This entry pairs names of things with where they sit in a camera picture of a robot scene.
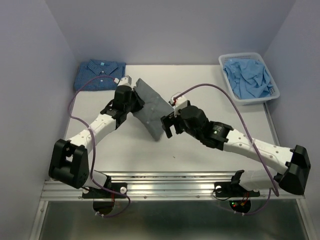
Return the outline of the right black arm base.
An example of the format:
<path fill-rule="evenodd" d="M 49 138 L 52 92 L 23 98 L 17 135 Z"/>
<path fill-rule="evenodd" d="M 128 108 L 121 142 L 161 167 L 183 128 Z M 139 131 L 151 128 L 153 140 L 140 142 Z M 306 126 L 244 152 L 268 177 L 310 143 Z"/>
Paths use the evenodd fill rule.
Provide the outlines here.
<path fill-rule="evenodd" d="M 239 184 L 232 184 L 230 181 L 218 181 L 214 183 L 212 195 L 216 198 L 255 198 L 260 196 L 260 192 L 246 190 Z"/>

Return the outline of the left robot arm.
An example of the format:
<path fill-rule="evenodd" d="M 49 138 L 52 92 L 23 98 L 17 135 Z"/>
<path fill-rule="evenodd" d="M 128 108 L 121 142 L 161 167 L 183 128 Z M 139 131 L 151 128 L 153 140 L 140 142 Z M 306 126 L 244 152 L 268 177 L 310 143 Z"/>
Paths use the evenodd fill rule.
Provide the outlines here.
<path fill-rule="evenodd" d="M 141 110 L 145 102 L 129 85 L 119 85 L 114 98 L 86 129 L 70 139 L 59 139 L 53 147 L 48 175 L 75 189 L 94 188 L 100 197 L 111 193 L 111 177 L 95 171 L 95 159 L 89 163 L 89 154 L 96 156 L 97 144 L 126 121 L 129 113 Z"/>

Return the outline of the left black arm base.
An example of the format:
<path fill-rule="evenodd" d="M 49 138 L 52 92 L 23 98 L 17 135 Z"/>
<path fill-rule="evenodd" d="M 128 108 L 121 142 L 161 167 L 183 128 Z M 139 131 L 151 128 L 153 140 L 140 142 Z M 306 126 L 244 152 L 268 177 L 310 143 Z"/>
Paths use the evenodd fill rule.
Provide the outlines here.
<path fill-rule="evenodd" d="M 96 189 L 93 187 L 88 187 L 88 190 L 82 191 L 83 199 L 125 199 L 124 196 L 126 192 L 121 192 L 121 189 L 127 189 L 128 184 L 126 182 L 114 182 L 111 185 L 111 190 L 113 192 L 118 192 L 120 194 L 115 194 L 103 189 Z"/>

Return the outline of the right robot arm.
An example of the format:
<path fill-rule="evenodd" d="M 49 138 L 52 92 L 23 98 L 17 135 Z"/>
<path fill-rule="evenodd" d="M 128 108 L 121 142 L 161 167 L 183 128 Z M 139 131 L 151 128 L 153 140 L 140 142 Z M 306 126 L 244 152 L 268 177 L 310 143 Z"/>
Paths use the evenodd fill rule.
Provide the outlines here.
<path fill-rule="evenodd" d="M 242 195 L 258 189 L 269 189 L 273 182 L 293 195 L 305 193 L 311 162 L 307 149 L 281 147 L 258 139 L 250 139 L 244 133 L 222 122 L 210 121 L 204 111 L 194 105 L 187 106 L 161 118 L 162 128 L 168 138 L 171 127 L 177 134 L 187 133 L 208 148 L 230 152 L 261 163 L 262 171 L 239 170 L 231 178 L 225 190 Z"/>

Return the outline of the grey long sleeve shirt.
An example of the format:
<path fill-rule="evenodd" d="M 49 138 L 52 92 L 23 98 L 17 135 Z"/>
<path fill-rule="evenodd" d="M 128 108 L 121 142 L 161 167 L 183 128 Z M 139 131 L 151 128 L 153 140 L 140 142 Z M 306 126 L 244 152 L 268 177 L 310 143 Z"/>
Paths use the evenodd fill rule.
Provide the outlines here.
<path fill-rule="evenodd" d="M 145 126 L 155 141 L 159 141 L 164 133 L 161 118 L 169 115 L 174 110 L 159 93 L 141 78 L 136 81 L 134 89 L 144 101 L 144 105 L 141 110 L 134 112 L 133 116 Z"/>

